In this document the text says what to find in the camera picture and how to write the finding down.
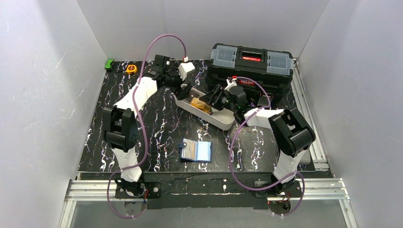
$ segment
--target red label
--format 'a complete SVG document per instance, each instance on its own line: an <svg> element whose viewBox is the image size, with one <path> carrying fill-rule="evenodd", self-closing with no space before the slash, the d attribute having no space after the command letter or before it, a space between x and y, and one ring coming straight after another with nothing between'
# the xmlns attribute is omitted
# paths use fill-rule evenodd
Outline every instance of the red label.
<svg viewBox="0 0 403 228"><path fill-rule="evenodd" d="M239 84L243 84L243 85L249 85L249 86L254 86L254 85L255 85L254 82L251 82L251 81L249 81L249 80L242 80L242 79L240 79L240 80L238 81L238 83L239 83Z"/></svg>
<svg viewBox="0 0 403 228"><path fill-rule="evenodd" d="M254 57L247 57L247 56L242 56L242 59L257 61L257 62L260 62L262 60L261 58L254 58Z"/></svg>

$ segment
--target blue notebook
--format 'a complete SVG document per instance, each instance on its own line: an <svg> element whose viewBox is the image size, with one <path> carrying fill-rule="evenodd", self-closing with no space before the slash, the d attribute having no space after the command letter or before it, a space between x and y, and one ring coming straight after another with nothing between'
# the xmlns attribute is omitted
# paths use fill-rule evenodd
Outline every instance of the blue notebook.
<svg viewBox="0 0 403 228"><path fill-rule="evenodd" d="M183 139L179 145L179 157L192 162L211 162L212 143Z"/></svg>

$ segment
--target marble tabletop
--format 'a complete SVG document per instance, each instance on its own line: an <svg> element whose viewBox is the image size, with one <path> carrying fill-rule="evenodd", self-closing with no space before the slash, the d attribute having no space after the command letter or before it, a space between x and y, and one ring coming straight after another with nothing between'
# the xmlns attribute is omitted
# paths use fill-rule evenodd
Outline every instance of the marble tabletop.
<svg viewBox="0 0 403 228"><path fill-rule="evenodd" d="M104 107L112 107L136 83L140 70L134 75L128 75L123 70L128 64L135 64L140 69L141 62L115 62L113 70L105 75L79 164L80 172L112 172L118 169L115 155L102 139L102 110ZM207 92L204 77L208 60L195 60L193 64L196 70L188 78L198 90ZM290 89L278 107L295 105ZM218 129L177 107L173 94L163 88L148 100L141 114L150 145L148 159L141 166L143 171L229 172L229 147L239 126L237 123L228 131ZM181 162L178 144L183 138L212 142L212 163ZM238 172L273 172L279 154L272 131L260 127L244 127L236 140L234 152L232 165ZM144 155L142 135L138 137L136 153L138 160L141 160ZM315 171L312 161L309 165L300 165L299 169Z"/></svg>

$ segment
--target toolbox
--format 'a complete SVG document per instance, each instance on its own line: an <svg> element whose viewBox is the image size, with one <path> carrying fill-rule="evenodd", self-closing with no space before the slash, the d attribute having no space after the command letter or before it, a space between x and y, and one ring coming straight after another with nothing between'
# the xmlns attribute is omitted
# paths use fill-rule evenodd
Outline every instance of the toolbox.
<svg viewBox="0 0 403 228"><path fill-rule="evenodd" d="M293 76L293 57L285 51L215 44L205 78L209 89L217 84L226 86L228 77L243 76L258 82L272 99L274 106L288 93ZM247 96L261 97L261 89L248 80L238 80Z"/></svg>

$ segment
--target table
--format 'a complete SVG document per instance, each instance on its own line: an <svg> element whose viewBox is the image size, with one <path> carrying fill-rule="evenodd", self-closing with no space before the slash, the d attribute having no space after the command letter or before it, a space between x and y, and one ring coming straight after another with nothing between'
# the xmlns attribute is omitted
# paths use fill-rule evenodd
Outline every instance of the table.
<svg viewBox="0 0 403 228"><path fill-rule="evenodd" d="M102 139L102 110L112 107L128 93L138 78L138 73L128 75L124 69L128 64L135 64L140 69L141 61L115 62L113 70L107 72L99 94L94 116L88 131L79 172L113 172L118 169L117 160L112 150ZM198 90L207 92L204 77L207 74L208 60L195 60L195 72L188 76L190 82ZM288 108L294 106L292 90L284 96L278 106ZM179 108L175 104L169 89L160 89L141 111L144 118L147 137L150 145L148 160L141 166L144 172L200 173L229 172L229 146L238 124L228 131L223 131L204 120ZM178 144L183 138L210 141L213 144L212 163L181 162ZM244 127L234 147L233 167L237 172L274 171L278 158L278 148L270 129L260 127ZM144 154L144 138L138 137L136 153L141 160ZM312 159L308 165L300 165L301 171L315 171Z"/></svg>

